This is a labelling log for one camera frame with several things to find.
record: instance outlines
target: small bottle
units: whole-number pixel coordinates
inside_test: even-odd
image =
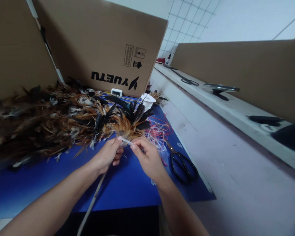
[[[168,56],[168,58],[167,58],[167,60],[166,60],[166,62],[165,62],[165,65],[168,65],[169,60],[170,60],[170,56],[171,56],[171,54]]]

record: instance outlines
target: black scissors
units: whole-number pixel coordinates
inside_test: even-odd
[[[181,74],[179,74],[178,72],[174,71],[173,69],[171,69],[172,72],[174,72],[176,75],[178,75],[181,78],[181,81],[186,83],[186,84],[191,84],[191,85],[195,85],[195,86],[199,86],[199,84],[197,82],[194,82],[192,80],[187,79],[186,77],[183,77]]]
[[[175,151],[175,149],[169,143],[167,143],[167,145],[168,145],[170,152],[171,152],[170,165],[171,165],[171,168],[173,169],[173,172],[176,175],[177,179],[185,185],[196,181],[199,176],[199,173],[198,173],[197,168],[192,163],[192,161],[189,160],[188,158],[186,158],[180,152]],[[175,168],[174,162],[179,166],[181,171],[184,173],[184,175],[185,175],[184,179],[177,173],[177,169]],[[186,162],[188,162],[188,165],[190,165],[192,167],[193,174],[190,173],[190,171],[186,165]]]

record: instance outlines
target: wooden stick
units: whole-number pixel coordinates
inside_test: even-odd
[[[100,189],[101,186],[102,186],[102,183],[103,183],[103,181],[104,181],[104,178],[105,178],[105,176],[106,176],[106,174],[107,174],[107,172],[108,172],[108,170],[109,170],[109,167],[108,167],[106,173],[102,175],[101,180],[99,181],[99,184],[98,184],[98,186],[97,186],[97,189],[96,189],[96,191],[95,191],[95,194],[94,194],[94,196],[93,196],[93,199],[92,199],[92,201],[91,201],[91,204],[90,204],[89,207],[88,207],[88,211],[86,212],[86,214],[85,214],[85,216],[84,216],[84,218],[83,218],[83,220],[82,220],[82,223],[80,224],[80,227],[79,227],[79,230],[78,230],[78,234],[77,234],[77,236],[80,236],[81,233],[82,233],[83,227],[84,227],[84,225],[85,225],[85,223],[86,223],[86,220],[87,220],[88,217],[89,217],[89,214],[91,213],[91,211],[92,211],[92,209],[93,209],[93,206],[94,206],[94,203],[95,203],[96,197],[97,197],[97,195],[98,195],[99,189]]]

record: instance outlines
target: blue table surface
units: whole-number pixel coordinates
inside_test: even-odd
[[[154,109],[154,115],[151,119],[153,117],[164,120],[164,113],[157,107]],[[168,141],[175,150],[188,157],[186,151],[177,145],[180,141],[175,133],[168,136]],[[95,145],[94,150],[88,148],[87,151],[84,150],[76,158],[73,157],[80,150],[80,146],[74,146],[69,153],[63,153],[60,156],[59,162],[56,162],[54,158],[50,158],[48,162],[42,161],[34,166],[23,166],[18,172],[1,171],[0,219],[15,217],[40,195],[89,161],[104,144],[105,142],[99,142]],[[151,179],[143,172],[137,157],[129,146],[125,147],[124,153],[126,157],[122,156],[120,164],[116,167],[110,167],[93,210],[161,204],[156,186],[152,184]],[[169,153],[169,149],[167,149],[167,152],[161,154],[168,164],[165,168],[186,201],[194,202],[216,199],[214,193],[208,191],[200,177],[191,185],[185,186],[181,184],[169,166]],[[87,211],[99,180],[100,178],[84,193],[74,206],[73,212]]]

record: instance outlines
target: white ledge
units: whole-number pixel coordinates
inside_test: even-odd
[[[274,155],[279,157],[281,160],[286,162],[288,165],[295,169],[295,151],[285,147],[281,143],[273,139],[269,132],[264,131],[260,128],[260,124],[251,121],[247,116],[274,116],[268,112],[265,112],[247,102],[244,102],[228,93],[223,93],[229,101],[224,101],[219,97],[212,94],[210,87],[204,86],[204,82],[187,75],[179,70],[176,70],[179,74],[186,77],[187,79],[193,80],[199,83],[199,86],[189,85],[181,81],[181,78],[172,72],[170,69],[155,64],[155,69],[165,75],[168,79],[182,87],[184,90],[189,92],[192,96],[197,98],[199,101],[207,105],[213,111],[218,113],[221,117],[227,120],[229,123],[240,129],[246,135],[251,137],[253,140],[261,144],[267,150],[272,152]],[[280,122],[279,128],[286,127],[291,123],[287,121]]]

